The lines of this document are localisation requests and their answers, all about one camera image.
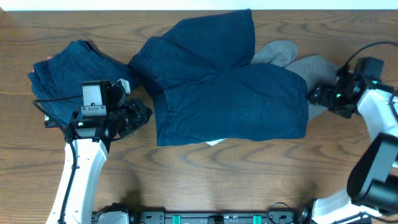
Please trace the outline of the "navy blue shorts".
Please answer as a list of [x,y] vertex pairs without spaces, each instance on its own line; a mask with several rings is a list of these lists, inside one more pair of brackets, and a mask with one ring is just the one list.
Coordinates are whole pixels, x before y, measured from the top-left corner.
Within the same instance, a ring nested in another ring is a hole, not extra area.
[[305,80],[253,64],[254,46],[249,9],[184,19],[147,40],[129,66],[152,97],[159,146],[305,136]]

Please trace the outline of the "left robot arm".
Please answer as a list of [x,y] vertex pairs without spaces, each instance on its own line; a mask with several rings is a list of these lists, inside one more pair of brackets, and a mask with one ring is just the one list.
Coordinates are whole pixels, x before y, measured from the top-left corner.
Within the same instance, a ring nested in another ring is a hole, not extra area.
[[65,163],[47,223],[91,223],[96,188],[113,141],[132,136],[152,110],[128,98],[127,80],[85,82],[66,129]]

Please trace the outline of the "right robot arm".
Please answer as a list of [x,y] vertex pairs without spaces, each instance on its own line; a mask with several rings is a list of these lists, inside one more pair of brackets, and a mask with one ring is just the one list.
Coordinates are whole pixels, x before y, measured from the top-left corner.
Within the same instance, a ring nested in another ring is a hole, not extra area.
[[397,214],[397,91],[381,82],[382,60],[359,58],[353,71],[344,65],[336,85],[318,84],[311,104],[345,118],[359,114],[371,144],[351,171],[345,189],[303,208],[301,223],[392,223]]

